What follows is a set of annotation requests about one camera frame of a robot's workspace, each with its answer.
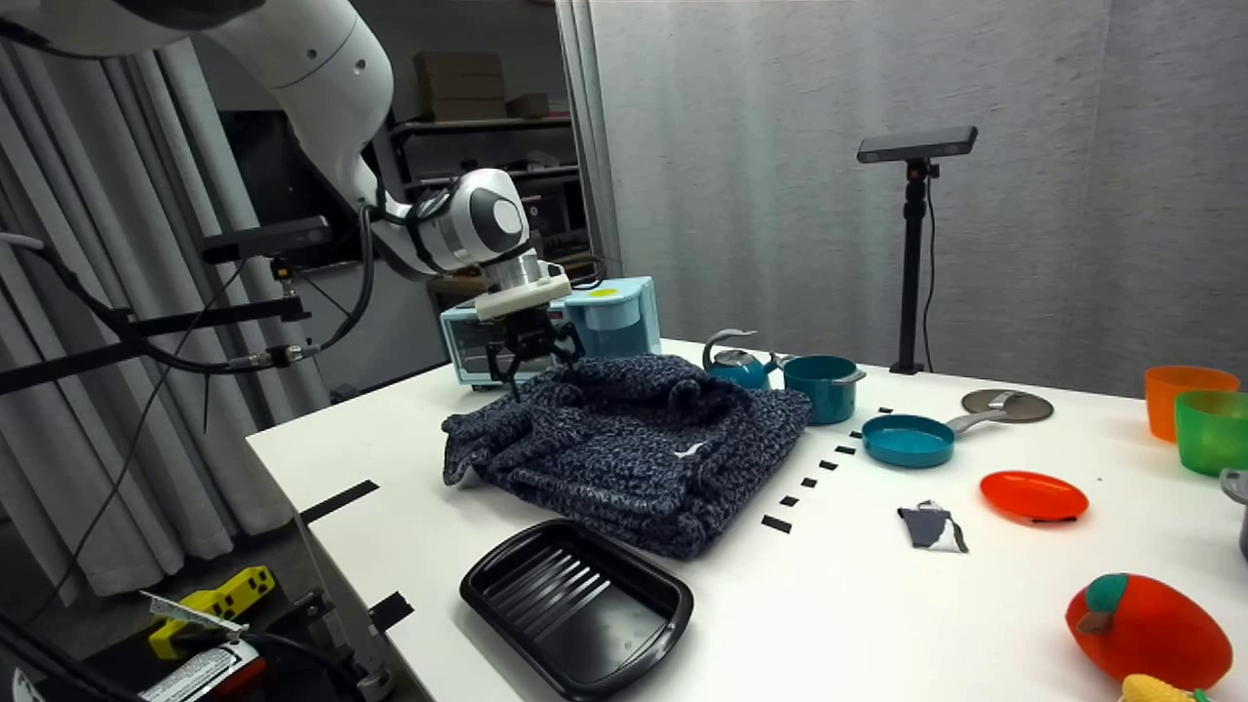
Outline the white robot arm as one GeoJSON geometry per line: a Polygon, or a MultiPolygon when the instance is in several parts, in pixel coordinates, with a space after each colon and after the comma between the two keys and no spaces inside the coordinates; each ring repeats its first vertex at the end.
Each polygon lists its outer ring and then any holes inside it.
{"type": "Polygon", "coordinates": [[[352,0],[5,0],[0,32],[66,57],[141,56],[204,36],[269,91],[302,153],[355,207],[364,264],[376,264],[376,235],[388,235],[397,273],[484,273],[488,287],[473,309],[497,330],[497,381],[512,386],[514,368],[537,355],[583,355],[577,330],[549,321],[571,275],[532,246],[532,218],[506,170],[475,169],[447,190],[407,201],[364,158],[389,112],[394,69],[352,0]]]}

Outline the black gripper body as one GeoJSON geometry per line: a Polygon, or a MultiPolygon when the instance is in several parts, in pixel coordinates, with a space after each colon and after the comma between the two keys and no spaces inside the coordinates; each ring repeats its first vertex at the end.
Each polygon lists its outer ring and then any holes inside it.
{"type": "Polygon", "coordinates": [[[567,324],[549,303],[528,309],[528,311],[514,311],[514,314],[498,314],[492,324],[492,344],[488,346],[506,346],[506,352],[519,355],[519,361],[544,359],[544,355],[554,355],[554,329],[567,329],[567,324]]]}

